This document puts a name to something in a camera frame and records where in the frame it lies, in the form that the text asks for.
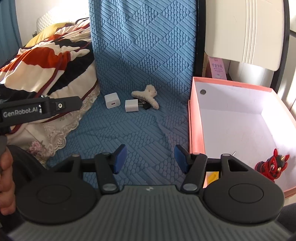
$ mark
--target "black circular joint cover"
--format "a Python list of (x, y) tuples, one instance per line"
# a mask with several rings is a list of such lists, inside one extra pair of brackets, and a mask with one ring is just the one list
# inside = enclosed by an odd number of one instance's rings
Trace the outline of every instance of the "black circular joint cover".
[(71, 173), (52, 172), (34, 179), (17, 194), (17, 208), (27, 220), (46, 225), (73, 222), (96, 203), (90, 184)]
[(259, 173), (233, 172), (211, 183), (203, 200), (218, 218), (258, 224), (276, 219), (284, 204), (284, 194)]

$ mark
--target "yellow object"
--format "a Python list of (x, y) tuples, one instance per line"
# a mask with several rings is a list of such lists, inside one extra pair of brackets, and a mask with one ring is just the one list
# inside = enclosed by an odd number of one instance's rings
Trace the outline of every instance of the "yellow object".
[(207, 184), (209, 185), (210, 183), (218, 179), (219, 179), (219, 172), (213, 172), (211, 175), (207, 177)]
[(26, 47), (32, 47), (40, 42), (42, 42), (45, 39), (48, 39), (52, 35), (54, 35), (57, 31), (58, 28), (62, 28), (66, 25), (67, 23), (55, 23), (46, 29), (44, 29), (41, 33), (36, 35), (34, 38), (32, 38), (26, 45)]

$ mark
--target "open box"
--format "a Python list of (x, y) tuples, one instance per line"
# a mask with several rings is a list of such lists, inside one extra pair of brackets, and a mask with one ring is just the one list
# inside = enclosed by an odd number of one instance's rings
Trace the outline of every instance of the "open box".
[(189, 100), (189, 151), (220, 158), (223, 153), (254, 168), (277, 148), (290, 154), (276, 184), (285, 197), (296, 193), (296, 121), (270, 88), (194, 77)]

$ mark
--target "blue towel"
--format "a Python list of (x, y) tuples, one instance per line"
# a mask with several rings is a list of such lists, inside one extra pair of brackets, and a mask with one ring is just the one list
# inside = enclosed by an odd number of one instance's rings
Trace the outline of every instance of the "blue towel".
[[(188, 106), (195, 57), (195, 0), (90, 0), (90, 21), (101, 94), (53, 166), (72, 153), (91, 158), (120, 144), (128, 157), (115, 176), (122, 185), (180, 186), (176, 144), (188, 148)], [(131, 92), (152, 84), (160, 109), (126, 113)], [(107, 109), (104, 95), (117, 92), (119, 107)], [(93, 173), (85, 180), (96, 186)]]

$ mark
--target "yellow pillow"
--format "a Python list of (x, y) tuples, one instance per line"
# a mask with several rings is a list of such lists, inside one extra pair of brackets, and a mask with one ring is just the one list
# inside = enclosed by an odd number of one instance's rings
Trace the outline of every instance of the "yellow pillow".
[(52, 35), (55, 34), (58, 28), (62, 28), (67, 23), (56, 23), (51, 26), (48, 26), (46, 29), (44, 29), (41, 33), (36, 35), (34, 38), (32, 38), (26, 45), (26, 47), (32, 47), (40, 42), (42, 42), (45, 39), (48, 39)]

